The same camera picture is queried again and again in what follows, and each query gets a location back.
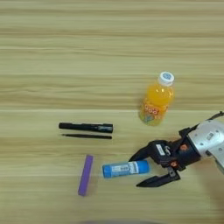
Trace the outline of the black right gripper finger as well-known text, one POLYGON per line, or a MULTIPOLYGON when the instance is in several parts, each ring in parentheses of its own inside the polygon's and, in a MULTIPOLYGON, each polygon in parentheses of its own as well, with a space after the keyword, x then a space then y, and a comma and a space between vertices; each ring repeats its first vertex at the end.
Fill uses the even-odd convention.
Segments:
POLYGON ((151 155, 150 153, 150 147, 149 146, 145 146, 142 149, 138 150, 130 159, 129 161, 141 161, 144 160, 146 158, 148 158, 151 155))
POLYGON ((154 176, 152 178, 147 178, 146 180, 137 184, 137 187, 160 187, 169 184, 173 181, 180 180, 179 174, 173 170, 171 167, 167 168, 168 173, 164 176, 154 176))

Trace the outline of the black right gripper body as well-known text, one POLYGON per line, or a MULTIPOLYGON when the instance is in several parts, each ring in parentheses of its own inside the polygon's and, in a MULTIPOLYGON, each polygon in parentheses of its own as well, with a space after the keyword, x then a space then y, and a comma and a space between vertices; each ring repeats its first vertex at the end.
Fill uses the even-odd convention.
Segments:
POLYGON ((188 165, 194 164, 201 159, 201 155, 187 136, 169 142, 168 146, 171 153, 169 166, 178 171, 183 171, 188 165))

